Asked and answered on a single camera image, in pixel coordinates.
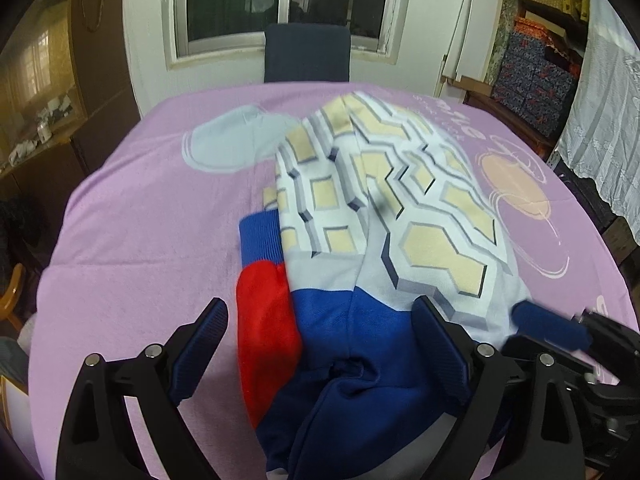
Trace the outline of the blue red white hoodie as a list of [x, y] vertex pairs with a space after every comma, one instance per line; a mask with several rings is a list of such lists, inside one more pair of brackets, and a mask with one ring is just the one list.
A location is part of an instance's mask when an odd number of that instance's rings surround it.
[[528, 297], [506, 228], [457, 142], [413, 110], [355, 92], [276, 151], [268, 209], [240, 223], [241, 388], [270, 479], [416, 479], [454, 415], [422, 356], [427, 296], [501, 346]]

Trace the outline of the white lace curtain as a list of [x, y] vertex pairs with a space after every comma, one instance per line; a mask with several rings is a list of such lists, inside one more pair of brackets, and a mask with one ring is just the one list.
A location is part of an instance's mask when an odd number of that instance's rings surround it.
[[639, 48], [608, 0], [590, 0], [587, 47], [558, 152], [639, 237]]

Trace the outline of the pink printed bed sheet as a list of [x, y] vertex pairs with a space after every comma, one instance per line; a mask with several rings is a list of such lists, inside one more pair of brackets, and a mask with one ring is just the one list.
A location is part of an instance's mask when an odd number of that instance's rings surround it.
[[[149, 112], [66, 206], [37, 292], [29, 365], [32, 428], [46, 478], [57, 479], [58, 440], [85, 357], [134, 358], [219, 298], [228, 307], [227, 330], [178, 410], [216, 479], [270, 479], [241, 388], [240, 223], [268, 209], [265, 192], [276, 184], [276, 151], [286, 135], [355, 92], [419, 113], [461, 146], [510, 238], [528, 289], [521, 301], [566, 318], [596, 311], [639, 335], [625, 281], [575, 196], [487, 113], [363, 84], [186, 94]], [[125, 403], [150, 479], [171, 479], [138, 401], [127, 396]]]

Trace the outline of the low wooden side cabinet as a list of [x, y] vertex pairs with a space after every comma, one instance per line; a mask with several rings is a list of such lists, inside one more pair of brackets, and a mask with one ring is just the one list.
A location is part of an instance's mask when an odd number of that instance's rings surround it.
[[464, 102], [466, 105], [478, 108], [479, 110], [484, 110], [488, 114], [499, 119], [500, 122], [503, 122], [508, 126], [544, 162], [546, 162], [552, 154], [554, 144], [550, 139], [540, 134], [524, 119], [518, 117], [517, 114], [514, 114], [508, 108], [491, 99], [490, 96], [484, 96], [484, 94], [478, 92], [468, 91], [466, 92]]

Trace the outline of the dark patterned gift boxes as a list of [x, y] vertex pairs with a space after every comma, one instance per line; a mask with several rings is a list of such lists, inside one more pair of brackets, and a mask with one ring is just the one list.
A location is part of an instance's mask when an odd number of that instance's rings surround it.
[[542, 136], [562, 132], [577, 90], [582, 57], [537, 22], [517, 18], [491, 97]]

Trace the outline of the wooden glass display cabinet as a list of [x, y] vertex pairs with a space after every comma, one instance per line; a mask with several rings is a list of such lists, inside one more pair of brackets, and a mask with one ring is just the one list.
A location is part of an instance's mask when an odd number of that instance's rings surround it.
[[98, 170], [139, 121], [122, 0], [17, 0], [1, 7], [1, 174], [41, 153]]

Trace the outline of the dark blue chair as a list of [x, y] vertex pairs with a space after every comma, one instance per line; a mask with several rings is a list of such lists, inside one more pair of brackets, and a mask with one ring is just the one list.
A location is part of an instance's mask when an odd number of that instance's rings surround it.
[[264, 83], [349, 82], [351, 47], [344, 26], [271, 24], [265, 31]]

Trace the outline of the sliding glass window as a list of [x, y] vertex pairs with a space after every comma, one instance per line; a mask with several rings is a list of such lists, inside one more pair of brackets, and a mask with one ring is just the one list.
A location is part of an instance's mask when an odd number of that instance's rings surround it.
[[393, 64], [409, 0], [163, 0], [171, 63], [262, 49], [271, 25], [338, 25], [357, 58]]

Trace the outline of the white board against wall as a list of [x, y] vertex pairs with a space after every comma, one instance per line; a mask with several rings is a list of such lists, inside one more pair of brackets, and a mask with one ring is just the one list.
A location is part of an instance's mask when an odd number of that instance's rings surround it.
[[464, 100], [468, 90], [486, 90], [502, 0], [462, 0], [438, 74], [436, 98]]

